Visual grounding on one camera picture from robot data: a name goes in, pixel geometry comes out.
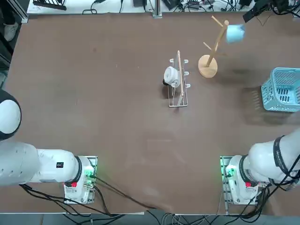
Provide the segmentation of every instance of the wooden base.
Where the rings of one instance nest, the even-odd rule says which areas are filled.
[[[218,70],[218,65],[215,58],[212,58],[210,66],[206,67],[206,63],[209,57],[210,57],[209,55],[204,55],[198,61],[199,72],[202,76],[206,78],[212,78],[214,75],[216,75]]]

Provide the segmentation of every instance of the white mug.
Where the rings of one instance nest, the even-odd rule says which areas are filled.
[[[177,88],[180,86],[179,71],[173,67],[168,67],[164,73],[164,81],[170,86]]]

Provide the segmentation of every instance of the wooden mug tree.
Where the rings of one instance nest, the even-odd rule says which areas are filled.
[[[206,47],[208,47],[208,49],[211,51],[210,55],[204,55],[198,61],[199,72],[202,76],[204,76],[206,78],[212,78],[217,73],[218,65],[217,65],[217,61],[215,60],[214,56],[216,55],[216,51],[218,49],[220,41],[222,40],[222,38],[223,38],[223,36],[224,36],[224,34],[227,30],[227,27],[229,25],[228,20],[225,20],[224,24],[222,24],[213,15],[211,16],[211,18],[214,21],[216,21],[217,24],[219,24],[222,28],[221,28],[221,31],[219,33],[219,36],[217,37],[215,46],[213,48],[210,48],[205,42],[203,42],[204,45]]]

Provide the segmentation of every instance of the wooden peg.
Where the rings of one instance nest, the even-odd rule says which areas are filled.
[[[214,19],[214,21],[217,22],[217,24],[219,24],[221,27],[223,27],[223,24],[221,24],[221,22],[219,20],[217,20],[213,15],[211,17]]]
[[[206,44],[205,42],[203,42],[203,44],[204,44],[209,50],[211,50],[211,47],[209,47],[208,44]]]

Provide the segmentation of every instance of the green light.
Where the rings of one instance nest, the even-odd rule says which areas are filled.
[[[86,171],[84,171],[84,174],[85,174],[86,176],[91,176],[91,175],[93,175],[93,171],[91,171],[91,170],[86,170]]]

